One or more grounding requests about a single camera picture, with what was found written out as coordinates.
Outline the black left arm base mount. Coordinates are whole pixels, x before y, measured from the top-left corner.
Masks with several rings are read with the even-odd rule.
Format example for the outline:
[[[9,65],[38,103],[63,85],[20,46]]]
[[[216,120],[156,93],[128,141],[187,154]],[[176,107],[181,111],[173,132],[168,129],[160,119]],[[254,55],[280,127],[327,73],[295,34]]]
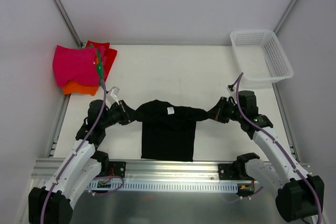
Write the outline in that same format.
[[[119,176],[124,178],[126,171],[126,162],[114,161],[109,159],[108,153],[96,151],[92,156],[101,164],[101,171],[97,177]]]

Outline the black t shirt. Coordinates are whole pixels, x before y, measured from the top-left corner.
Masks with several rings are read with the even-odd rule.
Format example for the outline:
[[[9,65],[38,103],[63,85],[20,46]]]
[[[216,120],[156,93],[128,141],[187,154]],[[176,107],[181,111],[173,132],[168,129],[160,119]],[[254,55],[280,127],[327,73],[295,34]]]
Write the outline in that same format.
[[[141,158],[192,162],[197,122],[208,118],[199,108],[160,100],[142,104],[136,109],[136,120],[142,123]]]

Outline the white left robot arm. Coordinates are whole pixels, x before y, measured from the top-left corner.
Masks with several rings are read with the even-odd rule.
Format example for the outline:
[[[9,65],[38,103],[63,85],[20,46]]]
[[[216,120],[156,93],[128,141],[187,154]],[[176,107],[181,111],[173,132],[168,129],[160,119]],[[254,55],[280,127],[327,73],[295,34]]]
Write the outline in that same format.
[[[107,107],[103,100],[89,104],[69,155],[52,177],[28,195],[29,223],[70,223],[75,205],[89,183],[110,170],[109,156],[98,148],[106,128],[132,123],[136,111],[121,100]]]

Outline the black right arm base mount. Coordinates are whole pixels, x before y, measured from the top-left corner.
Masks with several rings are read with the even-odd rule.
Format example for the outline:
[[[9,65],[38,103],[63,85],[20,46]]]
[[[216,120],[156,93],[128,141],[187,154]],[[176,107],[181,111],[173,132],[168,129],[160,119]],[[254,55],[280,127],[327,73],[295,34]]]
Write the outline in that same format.
[[[256,153],[238,155],[232,163],[220,163],[217,165],[219,180],[253,180],[247,172],[245,165],[251,160],[260,161]]]

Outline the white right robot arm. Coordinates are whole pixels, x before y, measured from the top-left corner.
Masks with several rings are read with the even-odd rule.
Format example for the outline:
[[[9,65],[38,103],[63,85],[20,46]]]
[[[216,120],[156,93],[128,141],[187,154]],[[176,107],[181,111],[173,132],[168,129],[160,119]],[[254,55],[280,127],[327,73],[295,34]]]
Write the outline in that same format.
[[[271,163],[267,167],[255,153],[239,155],[223,171],[225,176],[258,181],[273,194],[276,208],[286,222],[305,221],[312,216],[317,217],[317,223],[322,222],[323,180],[312,176],[283,147],[270,119],[259,113],[254,92],[244,90],[229,98],[221,97],[208,116],[220,123],[238,122]]]

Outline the white plastic basket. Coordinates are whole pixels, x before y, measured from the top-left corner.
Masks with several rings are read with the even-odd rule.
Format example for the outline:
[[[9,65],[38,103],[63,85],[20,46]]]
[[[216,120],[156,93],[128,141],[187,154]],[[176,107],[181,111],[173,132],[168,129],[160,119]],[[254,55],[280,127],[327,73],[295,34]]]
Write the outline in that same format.
[[[273,31],[234,31],[230,40],[245,85],[265,88],[293,77],[292,66]]]

